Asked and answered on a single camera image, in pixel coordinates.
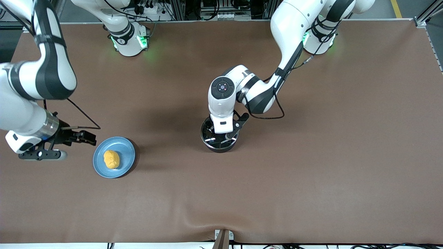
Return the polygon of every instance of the blue plate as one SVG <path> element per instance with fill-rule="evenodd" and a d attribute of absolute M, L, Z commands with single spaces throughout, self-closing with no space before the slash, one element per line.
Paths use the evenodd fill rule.
<path fill-rule="evenodd" d="M 120 157 L 120 165 L 115 169 L 106 166 L 103 155 L 107 150 L 117 152 Z M 117 178 L 124 175 L 134 164 L 136 150 L 134 145 L 124 137 L 115 136 L 103 141 L 95 150 L 92 162 L 95 171 L 105 178 Z"/>

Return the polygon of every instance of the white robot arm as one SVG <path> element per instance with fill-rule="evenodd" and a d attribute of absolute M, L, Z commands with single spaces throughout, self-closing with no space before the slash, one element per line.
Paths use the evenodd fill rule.
<path fill-rule="evenodd" d="M 37 61 L 0 64 L 0 129 L 9 131 L 6 141 L 11 149 L 23 159 L 60 160 L 66 153 L 52 150 L 54 144 L 95 145 L 93 134 L 64 129 L 69 125 L 35 102 L 66 99 L 77 86 L 52 5 L 47 0 L 0 0 L 0 4 L 29 29 L 41 53 Z M 52 143 L 50 150 L 43 147 L 47 141 Z"/>
<path fill-rule="evenodd" d="M 214 152 L 230 150 L 249 118 L 248 113 L 239 116 L 234 111 L 235 102 L 244 104 L 249 114 L 267 112 L 303 48 L 313 55 L 326 52 L 340 21 L 352 11 L 366 11 L 374 1 L 283 0 L 271 18 L 271 32 L 282 55 L 280 64 L 268 83 L 243 65 L 228 69 L 212 81 L 208 92 L 210 116 L 201 128 L 205 145 Z"/>
<path fill-rule="evenodd" d="M 124 56 L 135 56 L 148 47 L 147 29 L 130 22 L 117 10 L 129 5 L 130 0 L 71 0 L 100 19 L 111 34 L 115 48 Z"/>

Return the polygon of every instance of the cable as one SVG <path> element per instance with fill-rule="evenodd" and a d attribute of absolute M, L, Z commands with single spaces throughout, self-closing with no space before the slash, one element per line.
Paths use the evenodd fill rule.
<path fill-rule="evenodd" d="M 0 20 L 1 20 L 1 19 L 3 19 L 3 18 L 4 18 L 4 15 L 6 15 L 6 11 L 5 11 L 5 10 L 2 10 L 2 9 L 0 9 L 0 15 L 2 15 L 2 16 L 0 17 Z"/>
<path fill-rule="evenodd" d="M 329 39 L 325 39 L 324 41 L 322 41 L 322 42 L 320 43 L 319 47 L 317 48 L 317 50 L 314 52 L 313 55 L 311 55 L 309 58 L 307 58 L 306 60 L 304 60 L 302 64 L 300 64 L 300 65 L 298 65 L 298 66 L 295 66 L 295 67 L 293 67 L 293 68 L 290 68 L 290 69 L 286 70 L 285 73 L 284 73 L 284 76 L 282 76 L 282 78 L 286 78 L 286 76 L 287 76 L 287 74 L 288 74 L 289 72 L 291 72 L 292 70 L 298 69 L 298 68 L 300 68 L 301 66 L 303 66 L 304 64 L 310 62 L 310 60 L 312 60 L 312 58 L 314 57 L 314 55 L 319 51 L 319 49 L 321 48 L 321 46 L 322 46 L 325 42 L 327 42 L 327 41 L 330 40 L 330 37 L 329 37 L 329 36 L 332 34 L 333 31 L 335 31 L 335 30 L 337 29 L 337 27 L 338 27 L 338 25 L 339 25 L 340 23 L 341 23 L 341 20 L 335 25 L 335 27 L 334 27 L 334 28 L 329 32 L 329 34 L 327 35 L 327 37 L 328 37 Z M 269 78 L 263 80 L 263 82 L 269 81 L 269 80 L 272 78 L 273 75 L 274 75 L 274 74 L 272 74 Z M 284 115 L 285 115 L 285 114 L 284 114 L 284 110 L 283 110 L 283 108 L 281 107 L 280 102 L 278 101 L 277 94 L 276 94 L 276 85 L 275 85 L 276 83 L 277 83 L 277 82 L 275 82 L 275 83 L 274 83 L 274 86 L 273 86 L 273 88 L 274 88 L 273 94 L 274 94 L 274 97 L 275 97 L 275 99 L 276 99 L 276 102 L 277 102 L 277 104 L 278 104 L 278 107 L 280 108 L 280 111 L 281 111 L 282 115 L 281 115 L 280 117 L 257 117 L 257 116 L 255 116 L 255 115 L 253 115 L 253 114 L 251 113 L 251 110 L 249 109 L 249 102 L 248 102 L 248 99 L 247 99 L 246 96 L 245 96 L 246 108 L 247 108 L 248 113 L 249 113 L 249 115 L 250 115 L 251 117 L 254 117 L 254 118 L 257 118 L 257 119 L 280 119 L 280 118 L 283 118 L 283 117 L 284 117 Z M 283 81 L 283 83 L 281 84 L 281 86 L 279 87 L 279 89 L 281 89 L 281 88 L 283 87 L 284 83 L 285 83 L 285 81 Z"/>
<path fill-rule="evenodd" d="M 199 14 L 198 14 L 198 12 L 197 12 L 197 10 L 198 10 L 198 8 L 196 8 L 196 5 L 197 5 L 197 3 L 199 3 L 199 0 L 195 0 L 194 1 L 194 7 L 193 7 L 193 9 L 194 9 L 194 14 L 195 14 L 195 16 L 199 19 L 199 20 L 203 20 L 203 21 L 209 21 L 209 20 L 212 20 L 214 17 L 216 17 L 217 16 L 217 14 L 218 14 L 218 12 L 220 11 L 220 2 L 218 1 L 218 0 L 214 0 L 214 13 L 212 14 L 212 16 L 210 17 L 210 18 L 208 18 L 208 19 L 204 19 L 204 18 L 202 18 Z"/>
<path fill-rule="evenodd" d="M 92 120 L 92 118 L 90 118 L 78 105 L 76 105 L 74 103 L 74 101 L 70 100 L 69 98 L 66 99 L 67 101 L 69 101 L 73 106 L 75 106 L 75 108 L 77 108 L 85 117 L 87 117 L 92 123 L 94 123 L 94 125 L 96 127 L 89 127 L 89 126 L 69 126 L 69 127 L 63 127 L 61 128 L 62 130 L 68 130 L 68 129 L 96 129 L 96 130 L 100 130 L 101 127 L 94 121 Z M 46 99 L 43 100 L 43 106 L 45 108 L 45 110 L 47 110 L 47 106 L 46 106 Z"/>
<path fill-rule="evenodd" d="M 329 34 L 326 36 L 327 39 L 324 39 L 324 41 L 322 41 L 322 42 L 320 43 L 319 47 L 318 47 L 317 50 L 313 53 L 313 55 L 311 55 L 308 59 L 306 59 L 301 65 L 286 70 L 286 72 L 285 72 L 285 74 L 284 74 L 284 77 L 286 77 L 286 75 L 287 75 L 289 72 L 291 72 L 292 70 L 297 69 L 297 68 L 303 66 L 304 64 L 308 63 L 310 60 L 312 60 L 312 58 L 317 54 L 317 52 L 320 50 L 320 48 L 322 47 L 322 45 L 323 45 L 325 42 L 328 42 L 328 41 L 330 40 L 330 37 L 329 37 L 329 36 L 330 36 L 334 31 L 337 30 L 337 28 L 338 28 L 338 26 L 340 25 L 341 22 L 342 22 L 342 21 L 340 20 L 340 21 L 335 25 L 335 27 L 329 32 Z"/>
<path fill-rule="evenodd" d="M 89 121 L 91 121 L 92 123 L 94 123 L 94 125 L 96 127 L 89 127 L 89 126 L 71 126 L 71 127 L 66 127 L 69 129 L 97 129 L 100 130 L 101 127 L 94 121 L 92 120 L 92 118 L 90 118 L 78 105 L 76 105 L 72 100 L 70 100 L 69 98 L 66 99 L 67 101 L 69 101 L 73 106 L 75 106 L 85 117 L 87 117 L 89 119 Z"/>
<path fill-rule="evenodd" d="M 111 7 L 113 10 L 117 11 L 118 13 L 121 13 L 121 14 L 126 15 L 126 16 L 145 18 L 146 20 L 149 20 L 149 21 L 153 22 L 152 19 L 149 18 L 149 17 L 147 17 L 147 16 L 135 16 L 135 15 L 133 15 L 133 14 L 124 13 L 124 12 L 122 12 L 122 11 L 120 11 L 120 10 L 114 8 L 114 6 L 112 6 L 107 0 L 103 0 L 103 1 L 105 1 L 105 3 L 106 3 L 107 5 L 109 5 L 109 7 Z"/>
<path fill-rule="evenodd" d="M 165 0 L 162 0 L 163 2 L 163 8 L 166 10 L 166 12 L 169 14 L 171 20 L 176 21 L 175 17 L 174 17 L 174 13 L 172 10 L 169 9 L 169 5 L 166 5 Z"/>
<path fill-rule="evenodd" d="M 307 29 L 306 32 L 310 31 L 311 29 L 315 28 L 316 26 L 322 24 L 322 23 L 325 22 L 325 21 L 326 21 L 326 19 L 324 19 L 324 20 L 321 21 L 321 22 L 318 22 L 316 25 L 312 24 L 312 26 L 311 26 L 309 29 Z"/>
<path fill-rule="evenodd" d="M 232 7 L 236 8 L 238 10 L 249 10 L 251 8 L 251 2 L 249 2 L 248 6 L 242 7 L 242 6 L 239 6 L 239 5 L 235 5 L 234 4 L 234 0 L 231 0 L 231 5 L 232 5 Z"/>
<path fill-rule="evenodd" d="M 248 101 L 248 98 L 245 95 L 245 101 L 246 101 L 246 105 L 245 106 L 246 106 L 246 109 L 248 110 L 248 113 L 249 113 L 249 115 L 251 117 L 256 118 L 256 119 L 280 119 L 280 118 L 284 118 L 285 114 L 284 114 L 283 108 L 280 105 L 280 101 L 278 101 L 277 94 L 276 94 L 276 88 L 274 86 L 273 86 L 273 88 L 274 88 L 273 95 L 276 98 L 276 102 L 277 102 L 278 107 L 280 108 L 281 116 L 279 116 L 279 117 L 257 117 L 257 116 L 255 116 L 254 114 L 251 113 L 251 109 L 249 108 L 249 101 Z"/>
<path fill-rule="evenodd" d="M 265 246 L 263 249 L 266 249 L 266 248 L 268 248 L 268 247 L 273 247 L 273 248 L 275 248 L 275 249 L 280 249 L 278 246 L 275 246 L 275 245 L 267 245 L 267 246 Z"/>
<path fill-rule="evenodd" d="M 157 26 L 157 22 L 155 22 L 154 27 L 152 28 L 152 32 L 149 34 L 149 38 L 151 38 L 154 35 L 154 31 L 155 31 L 155 27 Z"/>
<path fill-rule="evenodd" d="M 427 244 L 414 244 L 414 243 L 402 243 L 402 244 L 397 244 L 397 245 L 392 245 L 392 246 L 386 246 L 386 245 L 375 245 L 375 247 L 373 245 L 368 245 L 368 247 L 363 246 L 363 245 L 354 245 L 353 247 L 351 247 L 351 249 L 356 249 L 356 248 L 364 248 L 364 249 L 374 249 L 374 248 L 378 248 L 378 249 L 393 249 L 396 248 L 398 246 L 415 246 L 415 247 L 420 247 L 420 248 L 424 248 L 424 249 L 432 249 L 432 247 L 428 246 Z"/>

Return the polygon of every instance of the yellow floor line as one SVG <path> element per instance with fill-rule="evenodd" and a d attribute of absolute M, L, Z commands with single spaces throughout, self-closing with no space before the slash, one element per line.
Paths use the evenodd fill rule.
<path fill-rule="evenodd" d="M 391 0 L 392 8 L 394 9 L 395 17 L 402 18 L 400 9 L 398 8 L 397 0 Z"/>

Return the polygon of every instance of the brown table surface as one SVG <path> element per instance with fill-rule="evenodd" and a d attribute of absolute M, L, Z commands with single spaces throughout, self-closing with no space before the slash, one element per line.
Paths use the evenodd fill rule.
<path fill-rule="evenodd" d="M 1 142 L 0 242 L 203 241 L 226 228 L 248 243 L 443 243 L 443 77 L 412 21 L 343 22 L 327 54 L 289 77 L 286 117 L 249 120 L 225 154 L 200 139 L 207 91 L 230 66 L 275 70 L 269 22 L 158 24 L 133 58 L 101 25 L 62 29 L 71 99 L 102 126 L 98 143 L 127 137 L 139 159 L 105 179 L 90 145 L 28 162 Z M 22 35 L 13 61 L 38 57 Z M 89 124 L 67 101 L 48 108 Z"/>

